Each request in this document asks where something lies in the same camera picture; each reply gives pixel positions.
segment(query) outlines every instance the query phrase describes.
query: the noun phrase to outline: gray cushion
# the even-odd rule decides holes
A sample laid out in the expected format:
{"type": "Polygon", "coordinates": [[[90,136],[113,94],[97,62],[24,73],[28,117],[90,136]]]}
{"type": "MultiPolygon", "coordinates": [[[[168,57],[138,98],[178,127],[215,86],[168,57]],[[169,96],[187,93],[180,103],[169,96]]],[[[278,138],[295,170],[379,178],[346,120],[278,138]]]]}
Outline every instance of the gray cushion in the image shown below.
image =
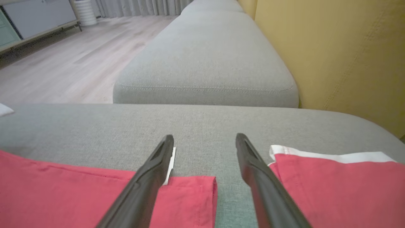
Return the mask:
{"type": "Polygon", "coordinates": [[[347,114],[199,105],[24,105],[0,118],[0,150],[79,166],[137,170],[173,134],[174,175],[218,182],[218,228],[257,227],[235,149],[245,133],[266,162],[271,144],[345,154],[383,151],[405,162],[405,145],[381,127],[347,114]]]}
{"type": "Polygon", "coordinates": [[[298,107],[291,74],[255,22],[180,15],[122,71],[114,103],[298,107]]]}
{"type": "Polygon", "coordinates": [[[184,8],[181,14],[201,11],[234,11],[243,13],[242,7],[236,0],[194,0],[184,8]]]}

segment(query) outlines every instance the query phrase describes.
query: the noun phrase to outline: light wood floor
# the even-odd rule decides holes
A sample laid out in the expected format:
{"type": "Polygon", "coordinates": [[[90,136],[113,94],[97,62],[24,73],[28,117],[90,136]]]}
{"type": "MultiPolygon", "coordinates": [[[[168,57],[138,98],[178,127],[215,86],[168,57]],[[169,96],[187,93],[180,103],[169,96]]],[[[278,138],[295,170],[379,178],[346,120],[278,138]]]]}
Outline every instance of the light wood floor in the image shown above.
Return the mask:
{"type": "Polygon", "coordinates": [[[100,19],[3,56],[0,103],[112,103],[120,71],[175,18],[100,19]]]}

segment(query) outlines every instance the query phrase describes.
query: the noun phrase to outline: red fabric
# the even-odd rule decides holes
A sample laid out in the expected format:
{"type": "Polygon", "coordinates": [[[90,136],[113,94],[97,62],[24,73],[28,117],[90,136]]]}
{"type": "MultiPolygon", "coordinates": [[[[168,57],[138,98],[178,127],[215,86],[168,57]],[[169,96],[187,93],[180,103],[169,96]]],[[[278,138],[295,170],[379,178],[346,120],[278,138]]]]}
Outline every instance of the red fabric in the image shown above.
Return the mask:
{"type": "Polygon", "coordinates": [[[276,154],[270,168],[314,228],[405,227],[405,166],[276,154]]]}
{"type": "MultiPolygon", "coordinates": [[[[134,172],[34,161],[0,151],[1,227],[93,228],[134,172]]],[[[151,228],[213,228],[215,177],[172,177],[151,228]]]]}

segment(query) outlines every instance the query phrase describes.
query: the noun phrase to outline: yellow sofa backrest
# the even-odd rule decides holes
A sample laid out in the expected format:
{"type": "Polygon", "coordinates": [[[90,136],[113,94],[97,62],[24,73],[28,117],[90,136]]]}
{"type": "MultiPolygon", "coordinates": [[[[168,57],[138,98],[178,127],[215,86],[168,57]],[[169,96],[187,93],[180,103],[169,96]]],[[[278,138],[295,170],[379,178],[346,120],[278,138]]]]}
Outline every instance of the yellow sofa backrest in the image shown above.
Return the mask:
{"type": "Polygon", "coordinates": [[[239,2],[294,76],[302,108],[353,114],[405,134],[404,0],[239,2]]]}

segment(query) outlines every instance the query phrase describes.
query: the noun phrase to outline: white pot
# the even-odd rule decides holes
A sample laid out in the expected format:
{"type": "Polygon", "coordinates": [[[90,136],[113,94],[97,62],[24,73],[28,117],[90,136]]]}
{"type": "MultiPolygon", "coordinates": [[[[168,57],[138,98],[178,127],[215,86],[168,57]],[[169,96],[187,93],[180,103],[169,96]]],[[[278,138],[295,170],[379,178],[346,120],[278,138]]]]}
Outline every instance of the white pot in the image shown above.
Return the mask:
{"type": "Polygon", "coordinates": [[[90,26],[97,24],[96,16],[94,16],[91,0],[75,1],[77,13],[79,14],[81,26],[90,26]]]}

